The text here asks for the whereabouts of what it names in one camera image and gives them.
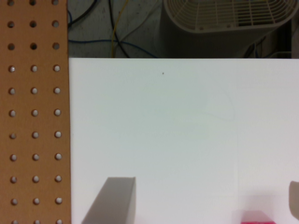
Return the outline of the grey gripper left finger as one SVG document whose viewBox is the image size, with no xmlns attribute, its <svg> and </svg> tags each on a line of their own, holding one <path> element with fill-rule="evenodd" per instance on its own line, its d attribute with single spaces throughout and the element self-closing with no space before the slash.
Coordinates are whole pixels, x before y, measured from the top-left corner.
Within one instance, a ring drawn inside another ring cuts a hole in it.
<svg viewBox="0 0 299 224">
<path fill-rule="evenodd" d="M 109 177 L 81 224 L 135 224 L 134 177 Z"/>
</svg>

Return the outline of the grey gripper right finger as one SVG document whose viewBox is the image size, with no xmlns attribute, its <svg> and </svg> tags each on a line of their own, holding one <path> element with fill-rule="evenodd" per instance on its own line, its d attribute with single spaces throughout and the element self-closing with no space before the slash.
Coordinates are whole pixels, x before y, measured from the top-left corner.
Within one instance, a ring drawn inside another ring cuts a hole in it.
<svg viewBox="0 0 299 224">
<path fill-rule="evenodd" d="M 289 208 L 291 214 L 299 220 L 299 182 L 292 181 L 289 185 Z"/>
</svg>

